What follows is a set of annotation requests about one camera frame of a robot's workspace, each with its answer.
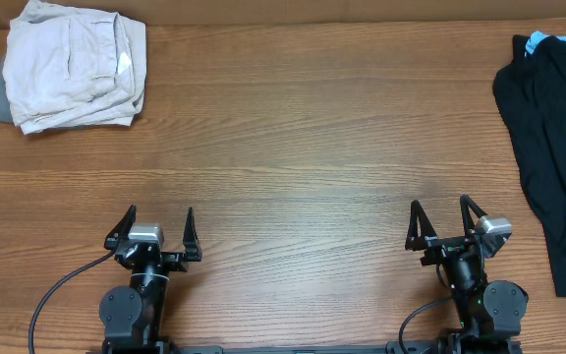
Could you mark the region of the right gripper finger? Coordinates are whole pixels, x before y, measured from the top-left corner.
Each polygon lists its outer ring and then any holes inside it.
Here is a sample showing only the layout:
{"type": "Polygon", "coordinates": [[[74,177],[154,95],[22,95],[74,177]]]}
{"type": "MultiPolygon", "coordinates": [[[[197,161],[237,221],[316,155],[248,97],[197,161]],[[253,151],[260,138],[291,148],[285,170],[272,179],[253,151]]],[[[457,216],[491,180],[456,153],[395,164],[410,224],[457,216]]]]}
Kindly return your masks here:
{"type": "Polygon", "coordinates": [[[438,239],[422,205],[418,200],[411,202],[410,221],[405,241],[405,249],[422,251],[431,247],[438,239]]]}
{"type": "Polygon", "coordinates": [[[462,195],[460,197],[460,209],[463,222],[463,228],[466,236],[477,234],[476,222],[473,220],[472,215],[477,218],[486,216],[486,212],[481,209],[469,195],[462,195]]]}

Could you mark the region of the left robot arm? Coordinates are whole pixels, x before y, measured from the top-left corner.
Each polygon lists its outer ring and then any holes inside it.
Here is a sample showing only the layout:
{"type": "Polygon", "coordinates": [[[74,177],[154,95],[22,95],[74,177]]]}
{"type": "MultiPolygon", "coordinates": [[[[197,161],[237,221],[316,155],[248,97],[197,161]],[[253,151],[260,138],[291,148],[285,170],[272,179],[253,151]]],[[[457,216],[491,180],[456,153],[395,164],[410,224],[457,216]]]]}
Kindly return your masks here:
{"type": "Polygon", "coordinates": [[[104,248],[131,272],[130,283],[109,290],[101,299],[98,314],[104,325],[104,353],[177,353],[172,339],[160,334],[170,274],[186,272],[189,264],[202,260],[194,212],[187,214],[184,249],[163,249],[164,234],[158,223],[136,221],[137,208],[130,206],[107,234],[104,248]]]}

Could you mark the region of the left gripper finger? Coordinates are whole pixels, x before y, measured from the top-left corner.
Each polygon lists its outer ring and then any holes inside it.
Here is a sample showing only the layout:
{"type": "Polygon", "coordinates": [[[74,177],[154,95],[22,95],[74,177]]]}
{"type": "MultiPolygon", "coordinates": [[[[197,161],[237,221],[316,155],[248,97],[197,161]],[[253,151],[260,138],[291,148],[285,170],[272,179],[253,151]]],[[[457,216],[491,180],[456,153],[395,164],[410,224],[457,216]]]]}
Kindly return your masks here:
{"type": "Polygon", "coordinates": [[[130,205],[125,215],[107,234],[104,240],[104,248],[106,250],[116,250],[121,241],[126,240],[136,222],[137,207],[130,205]]]}
{"type": "Polygon", "coordinates": [[[192,207],[188,210],[183,245],[185,247],[185,258],[188,262],[200,262],[202,260],[202,249],[196,231],[194,209],[192,207]]]}

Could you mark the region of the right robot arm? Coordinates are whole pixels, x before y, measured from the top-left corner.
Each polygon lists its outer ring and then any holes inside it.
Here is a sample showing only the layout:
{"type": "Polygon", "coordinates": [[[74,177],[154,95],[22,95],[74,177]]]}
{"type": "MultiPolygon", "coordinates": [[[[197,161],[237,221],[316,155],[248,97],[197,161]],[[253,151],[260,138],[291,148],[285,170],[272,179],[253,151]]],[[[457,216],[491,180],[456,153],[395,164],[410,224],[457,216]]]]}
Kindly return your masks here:
{"type": "Polygon", "coordinates": [[[421,203],[411,202],[405,248],[423,253],[421,264],[435,267],[438,281],[450,296],[421,306],[402,322],[398,332],[400,350],[410,351],[404,332],[413,318],[453,302],[460,327],[444,330],[419,348],[419,353],[520,353],[521,344],[515,337],[521,332],[529,295],[514,282],[489,281],[485,272],[485,261],[507,243],[512,224],[504,216],[487,214],[467,195],[460,197],[460,210],[464,234],[440,238],[421,203]]]}

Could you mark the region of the black t-shirt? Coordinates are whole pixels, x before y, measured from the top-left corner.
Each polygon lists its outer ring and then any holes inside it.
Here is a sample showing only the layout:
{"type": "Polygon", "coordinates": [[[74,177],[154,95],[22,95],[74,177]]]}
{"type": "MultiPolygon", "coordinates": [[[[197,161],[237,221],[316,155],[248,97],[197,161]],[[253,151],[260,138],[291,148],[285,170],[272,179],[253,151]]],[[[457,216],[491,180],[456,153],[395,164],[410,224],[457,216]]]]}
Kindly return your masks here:
{"type": "Polygon", "coordinates": [[[543,228],[555,291],[566,297],[566,42],[548,36],[528,52],[528,41],[513,36],[513,58],[492,90],[543,228]]]}

